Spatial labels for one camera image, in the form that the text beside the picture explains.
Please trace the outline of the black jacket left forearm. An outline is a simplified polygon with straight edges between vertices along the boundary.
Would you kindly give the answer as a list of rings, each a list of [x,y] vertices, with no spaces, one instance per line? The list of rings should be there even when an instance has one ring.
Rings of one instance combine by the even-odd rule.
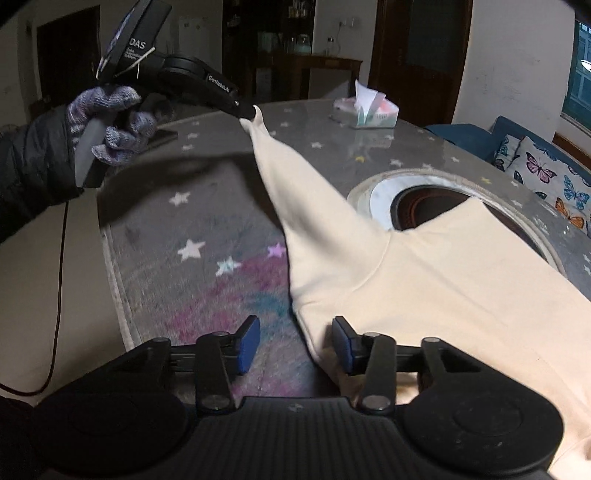
[[[60,106],[1,135],[1,239],[48,207],[83,193],[76,186],[67,110]]]

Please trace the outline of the left hand in knit glove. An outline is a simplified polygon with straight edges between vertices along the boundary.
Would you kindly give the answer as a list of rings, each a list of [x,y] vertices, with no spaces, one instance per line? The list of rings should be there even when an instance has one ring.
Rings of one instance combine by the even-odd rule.
[[[108,119],[103,138],[83,148],[109,166],[124,166],[143,153],[159,124],[169,119],[167,102],[154,100],[142,107],[141,96],[129,86],[95,87],[82,92],[66,107],[66,123],[73,155],[91,120]]]

